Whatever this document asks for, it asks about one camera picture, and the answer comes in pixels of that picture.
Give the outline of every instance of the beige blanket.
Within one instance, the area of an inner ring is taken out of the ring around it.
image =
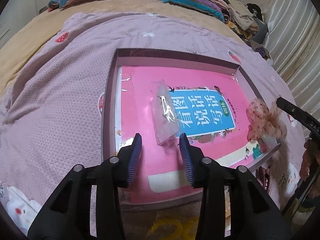
[[[35,17],[0,49],[0,98],[4,95],[6,89],[13,84],[19,70],[62,28],[66,19],[77,12],[89,13],[93,11],[150,12],[176,17],[242,42],[229,27],[218,19],[190,9],[164,4],[161,0],[93,1],[63,11],[44,12]]]

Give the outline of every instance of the metal screw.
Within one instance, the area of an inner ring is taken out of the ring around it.
[[[113,156],[113,157],[111,157],[111,158],[109,159],[109,161],[110,161],[111,163],[117,163],[117,162],[119,161],[119,158],[116,157],[116,156]]]
[[[78,164],[78,165],[74,166],[73,170],[76,171],[76,172],[81,171],[82,170],[82,165]]]
[[[240,172],[246,172],[248,170],[247,167],[243,165],[239,166],[238,169]]]
[[[202,162],[205,163],[205,164],[209,164],[209,163],[212,162],[212,160],[211,160],[209,157],[204,157],[204,158],[202,159]]]

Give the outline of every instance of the striped towel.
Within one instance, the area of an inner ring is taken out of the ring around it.
[[[210,0],[163,0],[163,2],[187,7],[202,13],[212,15],[224,23],[221,9]]]

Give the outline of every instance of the pile of clothes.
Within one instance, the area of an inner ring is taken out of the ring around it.
[[[249,40],[259,31],[254,15],[236,0],[210,0],[222,11],[224,23],[243,40]]]

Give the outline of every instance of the open box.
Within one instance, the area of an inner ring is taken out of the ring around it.
[[[253,172],[280,147],[279,139],[265,138],[258,144],[246,140],[249,122],[245,109],[253,99],[263,98],[240,65],[170,50],[117,49],[110,66],[102,106],[102,160],[116,155],[121,146],[130,144],[136,132],[141,134],[143,144],[137,178],[129,190],[119,192],[122,210],[159,210],[201,199],[202,190],[192,189],[185,179],[179,146],[175,144],[174,150],[168,151],[155,143],[154,127],[150,122],[149,85],[161,80],[166,82],[168,89],[174,83],[170,89],[175,87],[176,94],[194,91],[208,93],[220,97],[220,102],[228,106],[228,118],[232,118],[234,124],[232,129],[215,130],[211,135],[197,133],[197,136],[190,137],[190,142],[200,147],[205,156],[228,167],[245,165]],[[220,87],[221,91],[218,92],[216,87]],[[205,136],[211,136],[211,139],[200,140]],[[258,145],[262,154],[253,158],[251,152]]]

